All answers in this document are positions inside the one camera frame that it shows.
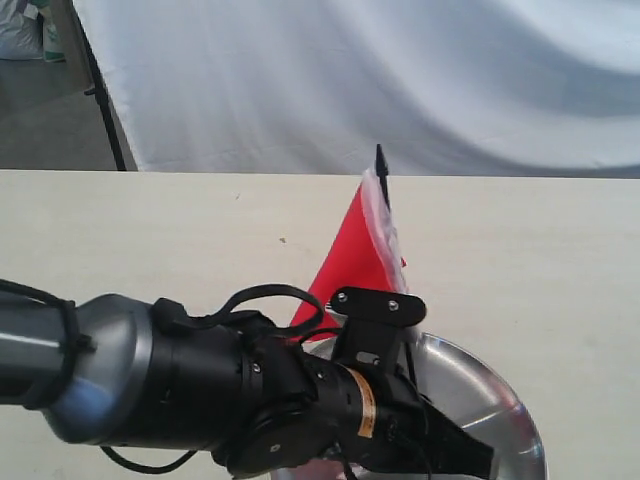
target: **black flag pole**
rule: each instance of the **black flag pole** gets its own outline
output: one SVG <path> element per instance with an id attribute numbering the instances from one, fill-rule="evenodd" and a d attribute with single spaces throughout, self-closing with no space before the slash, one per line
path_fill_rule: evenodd
<path id="1" fill-rule="evenodd" d="M 376 146 L 376 175 L 380 180 L 380 188 L 382 189 L 382 196 L 384 197 L 384 203 L 391 209 L 391 203 L 389 202 L 389 186 L 387 184 L 387 177 L 389 176 L 389 165 L 387 159 L 384 158 L 382 153 L 382 145 Z"/>

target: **gray floor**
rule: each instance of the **gray floor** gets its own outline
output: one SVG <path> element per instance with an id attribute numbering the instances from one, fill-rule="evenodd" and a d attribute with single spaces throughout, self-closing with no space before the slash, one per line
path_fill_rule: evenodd
<path id="1" fill-rule="evenodd" d="M 129 169 L 131 152 L 120 125 Z M 64 63 L 0 60 L 0 169 L 115 170 L 100 110 Z"/>

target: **red flag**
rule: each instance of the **red flag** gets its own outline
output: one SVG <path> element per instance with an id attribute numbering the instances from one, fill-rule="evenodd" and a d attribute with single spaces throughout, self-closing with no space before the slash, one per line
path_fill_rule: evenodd
<path id="1" fill-rule="evenodd" d="M 400 257 L 391 211 L 385 203 L 380 182 L 373 169 L 364 172 L 340 230 L 320 271 L 309 288 L 323 305 L 342 287 L 406 293 L 402 274 L 404 260 Z M 313 307 L 303 303 L 292 325 L 313 314 Z M 320 328 L 337 327 L 325 312 Z M 321 340 L 330 335 L 318 335 Z"/>

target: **white table surface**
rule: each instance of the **white table surface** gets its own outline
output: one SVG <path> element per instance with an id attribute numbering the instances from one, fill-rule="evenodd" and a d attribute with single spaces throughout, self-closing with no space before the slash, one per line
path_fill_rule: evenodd
<path id="1" fill-rule="evenodd" d="M 4 171 L 0 277 L 78 301 L 166 296 L 196 314 L 256 283 L 306 287 L 358 182 Z M 514 387 L 551 477 L 638 478 L 640 183 L 402 177 L 390 191 L 409 285 L 430 307 L 424 328 Z M 263 306 L 280 323 L 295 309 Z M 12 480 L 142 478 L 10 407 L 0 409 L 0 468 Z M 201 454 L 169 478 L 227 475 Z"/>

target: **silver bowl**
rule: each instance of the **silver bowl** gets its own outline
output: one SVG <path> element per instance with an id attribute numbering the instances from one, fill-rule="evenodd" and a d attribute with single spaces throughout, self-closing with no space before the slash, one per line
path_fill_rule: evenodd
<path id="1" fill-rule="evenodd" d="M 334 339 L 311 352 L 329 358 Z M 496 449 L 498 480 L 546 480 L 547 466 L 540 435 L 524 404 L 498 374 L 447 340 L 422 333 L 413 348 L 418 387 L 433 404 L 464 430 Z M 271 473 L 271 480 L 334 480 L 342 467 L 314 460 Z M 425 475 L 356 472 L 366 480 L 424 480 Z M 470 480 L 466 475 L 433 475 L 434 480 Z"/>

